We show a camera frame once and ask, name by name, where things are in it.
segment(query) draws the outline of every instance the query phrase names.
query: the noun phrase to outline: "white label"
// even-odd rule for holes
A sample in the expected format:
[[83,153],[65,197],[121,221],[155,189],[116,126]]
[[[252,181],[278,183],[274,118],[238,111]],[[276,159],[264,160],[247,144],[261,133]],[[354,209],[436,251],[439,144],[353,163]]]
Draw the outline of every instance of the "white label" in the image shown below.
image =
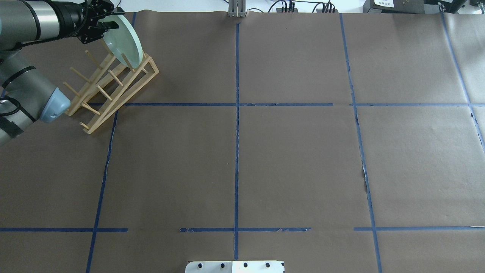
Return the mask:
[[383,6],[383,7],[389,7],[389,8],[394,7],[394,0],[374,0],[374,3],[376,5]]
[[368,13],[382,13],[382,10],[380,10],[380,9],[369,9]]

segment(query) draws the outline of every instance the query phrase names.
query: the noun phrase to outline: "metal bracket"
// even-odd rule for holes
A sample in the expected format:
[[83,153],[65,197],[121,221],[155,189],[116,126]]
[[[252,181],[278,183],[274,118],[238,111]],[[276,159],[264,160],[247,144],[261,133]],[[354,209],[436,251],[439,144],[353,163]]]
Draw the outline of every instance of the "metal bracket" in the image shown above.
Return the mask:
[[284,273],[283,261],[190,262],[185,273]]
[[228,0],[229,17],[246,17],[246,0]]

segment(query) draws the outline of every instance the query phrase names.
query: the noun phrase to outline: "metal clamp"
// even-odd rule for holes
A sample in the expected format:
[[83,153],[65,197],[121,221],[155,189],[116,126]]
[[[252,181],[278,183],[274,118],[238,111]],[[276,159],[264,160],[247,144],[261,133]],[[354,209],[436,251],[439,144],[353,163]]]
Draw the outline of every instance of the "metal clamp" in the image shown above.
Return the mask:
[[228,0],[229,17],[246,17],[246,0]]

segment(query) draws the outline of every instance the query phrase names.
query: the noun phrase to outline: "white metal plate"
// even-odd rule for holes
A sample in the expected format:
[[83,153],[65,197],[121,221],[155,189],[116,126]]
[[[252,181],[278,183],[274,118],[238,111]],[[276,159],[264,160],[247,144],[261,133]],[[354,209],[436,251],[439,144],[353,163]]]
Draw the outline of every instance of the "white metal plate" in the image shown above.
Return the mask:
[[185,267],[185,273],[284,273],[284,272],[285,272],[285,262],[283,261],[210,261],[210,262],[199,261],[199,262],[190,262]]

